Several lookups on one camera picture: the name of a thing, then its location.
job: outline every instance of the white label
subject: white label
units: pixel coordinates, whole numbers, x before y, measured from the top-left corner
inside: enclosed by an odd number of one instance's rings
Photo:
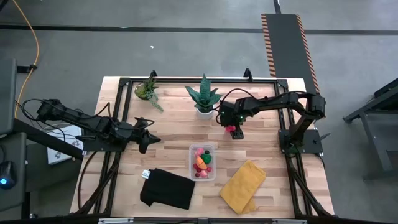
[[[148,179],[149,178],[149,174],[150,174],[149,170],[144,170],[144,171],[142,171],[141,177],[143,177],[145,179]]]

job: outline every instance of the aloe plant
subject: aloe plant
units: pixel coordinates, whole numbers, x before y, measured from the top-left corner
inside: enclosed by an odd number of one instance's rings
[[[157,103],[159,99],[154,91],[157,88],[157,86],[154,86],[156,83],[154,74],[155,73],[153,71],[148,79],[144,80],[136,87],[134,93],[143,100],[149,100],[154,107],[163,112],[163,108]]]
[[[190,86],[185,86],[185,88],[196,103],[195,107],[202,113],[209,113],[213,109],[213,105],[217,103],[222,96],[221,94],[216,94],[218,88],[210,90],[211,81],[206,78],[205,74],[203,74],[203,78],[200,82],[199,92],[193,90]]]

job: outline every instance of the yellow sponge cloth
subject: yellow sponge cloth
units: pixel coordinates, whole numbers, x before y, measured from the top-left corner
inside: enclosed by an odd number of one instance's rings
[[[245,214],[256,209],[252,196],[266,179],[266,173],[252,161],[246,161],[221,189],[220,195],[237,213]]]

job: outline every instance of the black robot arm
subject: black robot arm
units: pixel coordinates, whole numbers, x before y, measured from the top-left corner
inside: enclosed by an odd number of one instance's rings
[[[299,99],[306,98],[307,105],[304,106]],[[231,131],[233,139],[243,139],[240,125],[246,121],[246,117],[253,117],[258,112],[290,108],[301,114],[299,121],[289,128],[290,143],[302,146],[305,130],[315,121],[325,117],[325,99],[320,95],[305,92],[291,91],[275,97],[257,99],[253,97],[240,98],[235,104],[222,101],[220,103],[220,124],[223,127],[234,126]]]
[[[144,154],[148,145],[160,141],[145,129],[148,122],[143,118],[135,118],[137,122],[133,126],[109,116],[89,116],[67,108],[60,100],[50,99],[41,102],[37,110],[37,120],[62,120],[83,128],[85,135],[76,138],[85,143],[87,151],[123,151],[128,142],[134,141],[139,145],[140,153]]]

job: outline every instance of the pink toy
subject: pink toy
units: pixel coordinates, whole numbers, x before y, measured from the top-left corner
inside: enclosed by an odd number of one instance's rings
[[[201,156],[203,152],[204,152],[203,148],[198,148],[197,151],[195,152],[195,156]]]
[[[231,131],[235,131],[235,130],[236,130],[236,127],[232,126],[232,125],[225,127],[225,131],[227,131],[227,132],[231,132]]]
[[[202,170],[202,171],[200,172],[200,177],[207,177],[206,171]]]

